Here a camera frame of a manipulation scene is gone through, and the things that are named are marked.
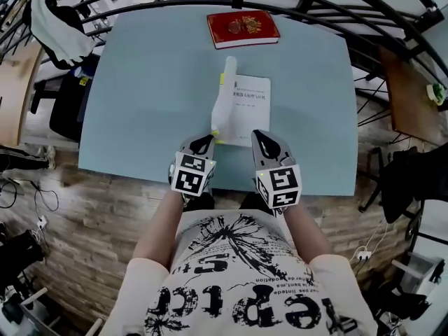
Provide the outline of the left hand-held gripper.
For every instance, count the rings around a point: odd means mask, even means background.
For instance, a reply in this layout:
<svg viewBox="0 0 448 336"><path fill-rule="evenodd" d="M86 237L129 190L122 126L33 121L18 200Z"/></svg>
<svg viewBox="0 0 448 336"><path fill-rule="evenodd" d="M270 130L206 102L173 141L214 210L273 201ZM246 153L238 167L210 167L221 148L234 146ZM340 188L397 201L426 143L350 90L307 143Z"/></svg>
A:
<svg viewBox="0 0 448 336"><path fill-rule="evenodd" d="M212 134L192 136L176 152L169 167L169 184L171 190L181 193L184 202L201 196L208 188L216 168L216 161L210 160L214 158L215 141Z"/></svg>

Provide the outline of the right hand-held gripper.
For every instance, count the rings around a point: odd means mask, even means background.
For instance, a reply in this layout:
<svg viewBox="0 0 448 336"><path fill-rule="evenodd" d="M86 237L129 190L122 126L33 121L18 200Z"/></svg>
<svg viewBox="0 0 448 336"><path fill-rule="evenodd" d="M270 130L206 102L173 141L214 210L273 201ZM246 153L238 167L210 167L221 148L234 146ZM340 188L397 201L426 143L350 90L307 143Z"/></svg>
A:
<svg viewBox="0 0 448 336"><path fill-rule="evenodd" d="M288 144L277 135L255 129L251 133L253 159L257 170L255 186L274 216L297 205L302 194L300 166L291 157ZM266 160L282 160L266 168Z"/></svg>

